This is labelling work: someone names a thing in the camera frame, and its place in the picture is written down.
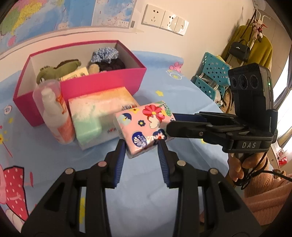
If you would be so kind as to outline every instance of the white wall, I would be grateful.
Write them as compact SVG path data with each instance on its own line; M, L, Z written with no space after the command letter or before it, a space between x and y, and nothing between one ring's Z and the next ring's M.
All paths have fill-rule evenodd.
M131 50L153 51L182 57L185 60L182 71L190 79L204 53L208 51L214 55L221 54L236 26L245 24L253 13L252 0L146 0L142 12L147 3L172 11L188 20L190 25L186 35L179 36L140 23L138 29L143 32L136 34L86 32L53 37L56 33L50 33L46 35L50 38L27 46L25 46L27 43L24 43L22 44L24 47L1 59L0 81L21 70L28 55L33 52L60 44L97 39L118 39Z
M263 34L270 40L273 47L271 76L272 84L275 86L284 70L292 42L279 18L269 5L267 5L265 12L260 12L262 16L271 16L271 20L264 18L264 24L268 28L263 28Z

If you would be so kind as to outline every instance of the camera lens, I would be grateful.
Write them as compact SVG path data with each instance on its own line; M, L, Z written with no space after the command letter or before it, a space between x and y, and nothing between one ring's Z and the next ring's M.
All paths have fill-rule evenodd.
M250 78L252 88L258 88L258 78L255 75L252 75Z
M240 75L239 85L240 85L241 89L243 89L243 90L245 90L247 88L247 79L244 75Z
M231 79L231 84L233 87L237 86L236 79L234 77Z

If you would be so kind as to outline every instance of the lotion bottle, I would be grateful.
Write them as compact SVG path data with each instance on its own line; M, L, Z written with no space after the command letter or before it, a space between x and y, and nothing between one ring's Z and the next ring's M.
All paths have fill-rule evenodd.
M33 99L55 139L61 144L74 141L75 131L60 83L57 80L47 80L39 84L33 92Z

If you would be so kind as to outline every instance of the open box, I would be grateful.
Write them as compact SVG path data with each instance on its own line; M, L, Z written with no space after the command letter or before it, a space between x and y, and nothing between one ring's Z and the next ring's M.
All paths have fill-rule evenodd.
M82 63L80 67L87 67L93 52L107 46L119 51L119 58L125 64L126 69L62 81L61 89L66 103L71 98L117 87L124 86L131 95L138 91L146 67L118 40L86 41L45 49L28 57L13 96L15 105L30 125L38 126L44 122L32 98L40 69L47 65L56 67L60 62L69 59L78 59Z

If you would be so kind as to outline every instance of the blue bedsheet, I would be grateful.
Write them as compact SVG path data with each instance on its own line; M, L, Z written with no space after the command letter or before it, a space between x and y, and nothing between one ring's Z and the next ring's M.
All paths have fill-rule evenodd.
M134 54L147 67L141 87L134 95L140 105L164 100L174 113L220 111L211 99L180 73L181 58L140 51ZM81 151L76 141L67 146L58 144L45 125L31 127L12 101L19 75L20 72L16 72L0 82L0 165L4 170L2 174L8 175L8 170L15 170L14 166L24 172L21 188L23 186L25 194L17 200L19 203L21 199L30 213L66 168L82 170L91 167L115 149L118 139ZM195 168L208 170L216 167L223 175L228 172L227 154L220 146L187 138L175 138L167 145L180 159ZM3 189L3 184L6 183L7 190L11 191L9 185L13 181L1 176L2 168L1 207L20 229L24 215L20 217L19 204L12 207L10 193L6 193L8 202L1 199L6 189ZM106 190L112 236L172 236L177 194L176 189L168 189L163 182L157 149L133 159L126 157L118 187Z

